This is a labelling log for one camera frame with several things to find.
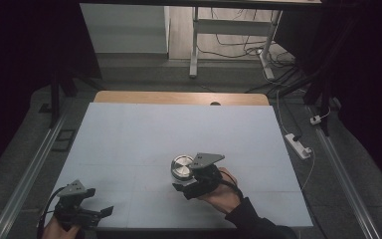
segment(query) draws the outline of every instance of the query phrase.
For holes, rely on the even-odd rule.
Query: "metal disc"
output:
[[[180,155],[172,160],[170,171],[172,175],[181,181],[188,181],[192,178],[192,171],[188,167],[193,162],[193,158],[188,155]]]

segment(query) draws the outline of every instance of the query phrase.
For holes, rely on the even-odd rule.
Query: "sleeve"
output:
[[[277,226],[266,218],[260,218],[248,197],[227,214],[225,219],[234,223],[245,239],[296,238],[290,228]]]

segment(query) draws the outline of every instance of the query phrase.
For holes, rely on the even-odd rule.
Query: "hand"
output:
[[[221,171],[223,180],[238,185],[237,179],[228,171],[228,169],[219,167],[219,170]],[[218,188],[214,191],[200,196],[198,199],[210,203],[218,211],[225,214],[230,213],[241,203],[240,198],[234,189],[224,184],[219,184]]]
[[[78,225],[72,226],[69,231],[64,230],[58,219],[53,216],[43,231],[42,239],[75,239],[79,230]]]

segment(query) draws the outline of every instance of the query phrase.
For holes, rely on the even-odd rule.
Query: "white plug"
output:
[[[293,140],[295,136],[293,133],[285,135],[287,142],[292,146],[293,150],[297,153],[300,159],[307,159],[310,157],[311,148],[303,147],[299,140]]]
[[[321,122],[321,117],[316,116],[316,117],[310,118],[309,121],[311,122],[312,125],[315,125]]]

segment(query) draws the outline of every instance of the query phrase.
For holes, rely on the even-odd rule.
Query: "wooden floor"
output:
[[[263,21],[269,22],[272,11],[270,10],[251,10],[251,9],[213,9],[214,19],[223,20],[241,20],[241,21]],[[200,19],[212,19],[210,8],[199,9]],[[170,35],[169,35],[169,59],[170,60],[189,60],[192,47],[192,8],[191,7],[170,7]],[[244,43],[247,42],[249,36],[231,36],[218,35],[219,41],[223,44],[242,44],[238,46],[221,45],[216,39],[215,34],[199,34],[197,45],[204,52],[213,52],[226,56],[245,55]],[[266,37],[250,36],[246,49],[261,47],[264,45]],[[271,46],[270,52],[273,56],[283,53],[286,50],[279,45]],[[198,53],[198,59],[204,60],[234,60],[234,61],[257,61],[257,56],[244,56],[240,58],[226,58],[214,54]],[[281,58],[282,60],[290,60],[292,56],[287,54]]]

